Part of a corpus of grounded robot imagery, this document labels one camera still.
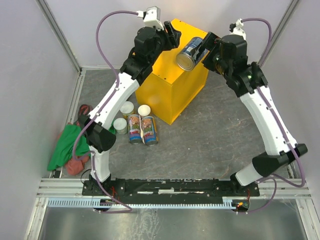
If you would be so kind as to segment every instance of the green cloth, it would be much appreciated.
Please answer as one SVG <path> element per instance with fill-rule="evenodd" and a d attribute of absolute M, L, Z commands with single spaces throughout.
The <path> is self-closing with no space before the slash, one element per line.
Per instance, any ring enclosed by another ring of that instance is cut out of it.
<path fill-rule="evenodd" d="M 114 122 L 115 122 L 115 119 L 113 119 L 113 121 L 111 123 L 111 127 L 109 128 L 109 132 L 116 135 L 116 129 L 114 127 Z"/>
<path fill-rule="evenodd" d="M 72 150 L 74 143 L 81 132 L 81 128 L 77 125 L 68 124 L 55 146 L 54 153 L 47 167 L 48 171 L 55 170 L 58 167 L 64 166 L 72 158 Z M 82 136 L 76 146 L 75 155 L 83 156 L 89 151 L 89 145 L 84 136 Z"/>

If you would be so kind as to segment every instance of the printed can label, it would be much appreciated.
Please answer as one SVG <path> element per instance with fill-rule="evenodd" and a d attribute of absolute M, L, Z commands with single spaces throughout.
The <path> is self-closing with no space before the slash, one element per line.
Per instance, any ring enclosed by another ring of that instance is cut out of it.
<path fill-rule="evenodd" d="M 128 134 L 129 141 L 141 140 L 139 115 L 131 114 L 128 116 Z"/>
<path fill-rule="evenodd" d="M 152 141 L 157 143 L 158 136 L 157 136 L 155 118 L 152 116 L 146 116 L 146 117 L 142 118 L 141 121 L 142 121 L 144 143 L 147 144 Z"/>

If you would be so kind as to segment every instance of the black mounting plate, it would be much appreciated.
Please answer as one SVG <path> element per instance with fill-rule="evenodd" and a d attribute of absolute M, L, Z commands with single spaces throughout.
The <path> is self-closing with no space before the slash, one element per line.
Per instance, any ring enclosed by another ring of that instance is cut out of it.
<path fill-rule="evenodd" d="M 222 204 L 222 197 L 260 196 L 256 183 L 235 189 L 231 180 L 218 179 L 120 179 L 110 180 L 107 192 L 125 204 Z M 83 196 L 105 196 L 96 182 L 86 180 Z"/>

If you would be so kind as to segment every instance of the blue can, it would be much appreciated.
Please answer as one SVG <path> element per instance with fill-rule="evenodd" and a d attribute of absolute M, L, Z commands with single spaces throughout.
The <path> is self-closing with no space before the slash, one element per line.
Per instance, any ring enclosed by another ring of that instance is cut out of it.
<path fill-rule="evenodd" d="M 193 37 L 188 44 L 176 56 L 176 63 L 185 71 L 191 71 L 203 59 L 208 50 L 205 49 L 203 53 L 197 58 L 198 46 L 202 42 L 199 36 Z"/>

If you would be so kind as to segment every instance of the yellow box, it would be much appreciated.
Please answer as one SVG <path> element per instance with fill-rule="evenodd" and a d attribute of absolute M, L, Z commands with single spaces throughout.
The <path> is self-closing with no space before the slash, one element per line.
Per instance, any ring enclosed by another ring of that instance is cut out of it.
<path fill-rule="evenodd" d="M 135 91 L 137 102 L 149 105 L 152 113 L 169 125 L 205 86 L 209 72 L 202 63 L 192 71 L 185 71 L 176 63 L 177 54 L 193 37 L 204 38 L 207 33 L 178 19 L 171 23 L 182 33 L 179 47 L 163 51 L 152 73 Z"/>

